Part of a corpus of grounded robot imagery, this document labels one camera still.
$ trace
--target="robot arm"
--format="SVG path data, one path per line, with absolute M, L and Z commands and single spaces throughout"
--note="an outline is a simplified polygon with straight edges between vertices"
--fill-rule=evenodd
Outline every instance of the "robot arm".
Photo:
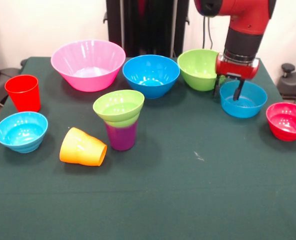
M 238 100 L 244 81 L 251 80 L 259 68 L 256 54 L 277 0 L 194 0 L 198 12 L 205 17 L 230 16 L 224 46 L 216 60 L 218 75 L 214 91 L 219 88 L 219 76 L 240 80 L 233 96 Z

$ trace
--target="red cup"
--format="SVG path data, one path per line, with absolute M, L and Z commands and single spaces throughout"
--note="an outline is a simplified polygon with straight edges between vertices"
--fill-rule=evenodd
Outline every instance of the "red cup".
M 32 75 L 10 78 L 4 85 L 18 112 L 38 112 L 41 108 L 38 79 Z

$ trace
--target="bowl rim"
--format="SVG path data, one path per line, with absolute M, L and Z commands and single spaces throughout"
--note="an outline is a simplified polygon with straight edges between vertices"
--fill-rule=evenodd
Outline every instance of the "bowl rim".
M 57 67 L 55 67 L 55 65 L 54 65 L 54 63 L 53 63 L 53 59 L 54 59 L 55 54 L 56 54 L 59 50 L 61 50 L 61 49 L 63 49 L 63 48 L 65 48 L 65 47 L 67 47 L 67 46 L 69 46 L 69 45 L 72 45 L 72 44 L 84 43 L 84 42 L 89 42 L 89 41 L 102 42 L 102 43 L 110 43 L 110 44 L 112 44 L 112 45 L 115 45 L 117 48 L 119 48 L 119 49 L 122 51 L 122 54 L 123 54 L 123 56 L 122 56 L 123 61 L 122 61 L 121 64 L 119 64 L 117 67 L 115 67 L 113 70 L 109 71 L 108 73 L 102 74 L 102 75 L 100 75 L 100 76 L 98 76 L 98 77 L 102 77 L 102 76 L 109 75 L 109 74 L 111 74 L 111 73 L 117 71 L 118 69 L 120 69 L 120 68 L 123 66 L 123 64 L 125 63 L 125 60 L 126 60 L 126 52 L 125 52 L 125 50 L 124 50 L 121 46 L 119 46 L 118 44 L 116 44 L 116 43 L 114 43 L 114 42 L 112 42 L 112 41 L 109 41 L 109 40 L 91 39 L 91 38 L 90 38 L 90 39 L 84 39 L 84 40 L 75 40 L 75 41 L 71 41 L 71 42 L 68 42 L 68 43 L 66 43 L 66 44 L 64 44 L 64 45 L 62 45 L 62 46 L 60 46 L 59 48 L 57 48 L 57 49 L 52 53 L 52 55 L 51 55 L 51 57 L 50 57 L 50 64 L 51 64 L 51 66 L 52 66 L 52 67 L 53 67 L 58 73 L 60 73 L 60 74 L 64 74 L 64 75 L 66 75 L 66 76 L 68 76 L 68 77 L 72 77 L 72 78 L 80 78 L 80 79 L 88 79 L 89 77 L 80 77 L 80 76 L 77 77 L 77 76 L 74 76 L 74 75 L 71 75 L 71 74 L 66 74 L 66 73 L 64 73 L 64 72 L 62 72 L 62 71 L 59 71 L 59 70 L 57 69 Z
M 190 53 L 190 52 L 197 52 L 197 51 L 200 51 L 200 52 L 213 52 L 213 53 L 216 53 L 217 55 L 219 54 L 218 51 L 215 51 L 215 50 L 213 50 L 213 49 L 205 49 L 205 48 L 194 48 L 194 49 L 190 49 L 190 50 L 188 50 L 188 51 L 183 52 L 182 54 L 180 54 L 180 55 L 178 56 L 178 58 L 177 58 L 177 64 L 178 64 L 179 69 L 180 69 L 181 71 L 183 71 L 185 74 L 187 74 L 187 75 L 189 75 L 189 76 L 191 76 L 191 77 L 194 77 L 194 78 L 200 78 L 200 80 L 203 80 L 203 79 L 207 79 L 207 80 L 209 80 L 209 79 L 216 78 L 216 76 L 215 76 L 215 77 L 202 77 L 202 78 L 201 78 L 201 77 L 199 77 L 199 76 L 197 76 L 197 75 L 194 75 L 194 74 L 190 74 L 190 73 L 188 73 L 187 71 L 183 70 L 183 69 L 180 67 L 179 60 L 180 60 L 180 58 L 181 58 L 183 55 L 185 55 L 185 54 L 187 54 L 187 53 Z
M 45 133 L 46 133 L 46 131 L 48 129 L 48 120 L 43 114 L 41 114 L 39 112 L 36 112 L 36 111 L 20 111 L 20 112 L 16 112 L 14 114 L 11 114 L 11 115 L 5 117 L 3 120 L 0 121 L 0 124 L 3 123 L 4 121 L 6 121 L 7 119 L 13 117 L 13 116 L 21 115 L 21 114 L 36 114 L 36 115 L 41 116 L 46 121 L 46 127 L 45 127 L 44 131 L 42 132 L 42 134 L 38 138 L 34 139 L 33 141 L 29 141 L 29 142 L 26 142 L 26 143 L 23 143 L 23 144 L 12 145 L 12 144 L 4 143 L 2 141 L 0 141 L 0 144 L 4 145 L 6 147 L 23 147 L 25 145 L 28 145 L 28 144 L 31 144 L 31 143 L 37 141 L 38 139 L 40 139 L 41 137 L 43 137 L 45 135 Z
M 285 131 L 285 130 L 282 130 L 280 127 L 278 127 L 276 124 L 274 124 L 270 118 L 268 117 L 268 112 L 270 111 L 270 109 L 276 105 L 289 105 L 289 106 L 295 106 L 296 107 L 296 104 L 295 103 L 292 103 L 292 102 L 283 102 L 283 101 L 279 101 L 279 102 L 275 102 L 273 104 L 271 104 L 269 107 L 267 107 L 266 109 L 266 119 L 268 121 L 269 124 L 273 125 L 274 127 L 276 127 L 277 129 L 285 132 L 285 133 L 290 133 L 290 134 L 296 134 L 296 132 L 292 132 L 292 131 Z
M 222 87 L 224 86 L 224 85 L 226 85 L 226 84 L 230 84 L 230 83 L 236 83 L 236 82 L 239 82 L 239 80 L 231 80 L 231 81 L 227 81 L 227 82 L 225 82 L 224 84 L 222 84 Z M 239 108 L 241 108 L 241 109 L 257 109 L 257 108 L 262 108 L 266 103 L 267 103 L 267 100 L 268 100 L 268 95 L 267 95 L 267 93 L 266 93 L 266 91 L 261 87 L 261 86 L 259 86 L 258 84 L 255 84 L 255 83 L 253 83 L 253 82 L 250 82 L 250 81 L 245 81 L 244 82 L 244 85 L 245 84 L 250 84 L 250 85 L 253 85 L 253 86 L 255 86 L 256 88 L 259 88 L 263 93 L 264 93 L 264 96 L 265 96 L 265 100 L 264 100 L 264 102 L 262 103 L 262 104 L 260 104 L 260 105 L 256 105 L 256 106 L 238 106 Z M 220 90 L 219 90 L 219 94 L 220 94 L 220 98 L 223 98 L 222 97 L 222 87 L 220 87 Z
M 118 114 L 103 114 L 103 113 L 100 113 L 100 112 L 98 112 L 98 111 L 95 110 L 95 105 L 96 105 L 97 101 L 98 101 L 99 99 L 103 98 L 105 95 L 112 94 L 112 93 L 116 93 L 116 92 L 130 92 L 130 91 L 137 92 L 140 96 L 142 96 L 142 101 L 140 101 L 140 104 L 138 104 L 138 106 L 136 106 L 134 109 L 131 109 L 131 110 L 128 110 L 128 111 L 124 111 L 124 112 L 121 112 L 121 113 L 118 113 Z M 132 111 L 135 111 L 135 110 L 137 110 L 137 109 L 139 109 L 139 108 L 142 108 L 143 105 L 144 105 L 144 101 L 145 101 L 145 96 L 144 96 L 144 94 L 143 94 L 142 92 L 137 91 L 137 90 L 133 90 L 133 89 L 121 89 L 121 90 L 116 90 L 116 91 L 107 92 L 106 94 L 104 94 L 104 95 L 98 97 L 98 98 L 94 101 L 94 103 L 92 104 L 92 109 L 93 109 L 93 111 L 94 111 L 97 115 L 99 115 L 99 116 L 107 116 L 107 117 L 110 117 L 110 116 L 121 116 L 121 115 L 126 115 L 126 114 L 128 114 L 128 113 L 130 113 L 130 112 L 132 112 Z
M 146 86 L 146 85 L 142 85 L 142 84 L 139 84 L 139 83 L 133 81 L 132 79 L 128 78 L 128 77 L 126 76 L 126 74 L 125 74 L 125 66 L 126 66 L 128 63 L 132 62 L 132 61 L 135 61 L 135 60 L 137 60 L 137 59 L 139 59 L 139 58 L 146 58 L 146 57 L 156 57 L 156 58 L 160 58 L 160 59 L 167 59 L 167 61 L 170 61 L 171 63 L 173 63 L 173 64 L 176 66 L 176 68 L 177 68 L 177 74 L 176 74 L 176 77 L 174 77 L 171 81 L 169 81 L 169 82 L 167 82 L 167 83 L 165 83 L 165 84 L 163 84 L 163 85 L 156 85 L 156 86 Z M 180 67 L 179 67 L 178 63 L 177 63 L 176 61 L 174 61 L 173 59 L 171 59 L 170 57 L 166 57 L 166 56 L 162 56 L 162 55 L 158 55 L 158 54 L 145 54 L 145 55 L 139 55 L 139 56 L 132 57 L 132 58 L 129 59 L 127 62 L 125 62 L 124 65 L 123 65 L 123 67 L 122 67 L 122 74 L 123 74 L 123 76 L 124 76 L 128 81 L 130 81 L 130 82 L 132 82 L 132 83 L 134 83 L 134 84 L 136 84 L 136 85 L 139 85 L 139 86 L 145 86 L 145 87 L 160 87 L 160 86 L 165 86 L 165 85 L 172 84 L 173 82 L 175 82 L 175 81 L 178 79 L 179 75 L 180 75 Z

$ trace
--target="plastic bowl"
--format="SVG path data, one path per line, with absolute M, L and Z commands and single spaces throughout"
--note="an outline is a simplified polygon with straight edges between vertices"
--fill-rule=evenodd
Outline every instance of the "plastic bowl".
M 180 69 L 168 57 L 141 55 L 127 61 L 122 72 L 132 89 L 141 92 L 147 99 L 156 99 L 173 87 Z
M 218 52 L 208 49 L 193 49 L 178 57 L 178 65 L 185 82 L 197 91 L 214 89 L 216 81 L 216 59 Z
M 245 81 L 238 100 L 234 101 L 234 93 L 239 81 L 228 81 L 220 88 L 220 101 L 222 109 L 229 115 L 247 119 L 259 113 L 267 102 L 267 94 L 260 86 Z
M 0 122 L 0 143 L 11 150 L 26 154 L 42 143 L 48 128 L 46 117 L 34 111 L 22 111 Z
M 97 92 L 109 87 L 126 59 L 119 45 L 104 40 L 81 40 L 60 47 L 52 67 L 75 89 Z
M 296 104 L 274 103 L 267 108 L 266 117 L 276 138 L 285 142 L 296 140 Z
M 109 126 L 125 128 L 137 121 L 144 101 L 141 92 L 124 89 L 102 95 L 93 103 L 92 108 Z

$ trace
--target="white wall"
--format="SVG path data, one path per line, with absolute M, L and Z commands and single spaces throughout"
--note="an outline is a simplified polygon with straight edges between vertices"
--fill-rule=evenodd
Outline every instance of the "white wall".
M 184 51 L 203 45 L 203 17 L 197 12 L 193 0 L 189 4 L 190 25 L 186 26 Z M 224 50 L 228 26 L 227 16 L 210 19 L 214 50 Z M 206 48 L 210 48 L 208 38 Z M 282 74 L 281 64 L 290 62 L 296 66 L 296 0 L 277 0 L 257 57 L 262 59 L 274 82 Z
M 108 40 L 105 11 L 106 0 L 0 0 L 0 68 L 19 67 L 30 56 L 50 56 L 67 42 Z M 203 42 L 203 17 L 193 0 L 189 18 L 184 51 L 201 48 Z M 223 51 L 229 17 L 217 16 L 210 23 L 213 49 Z M 277 0 L 257 56 L 274 81 L 282 63 L 296 65 L 296 0 Z
M 71 41 L 108 40 L 105 11 L 106 0 L 0 0 L 0 68 Z

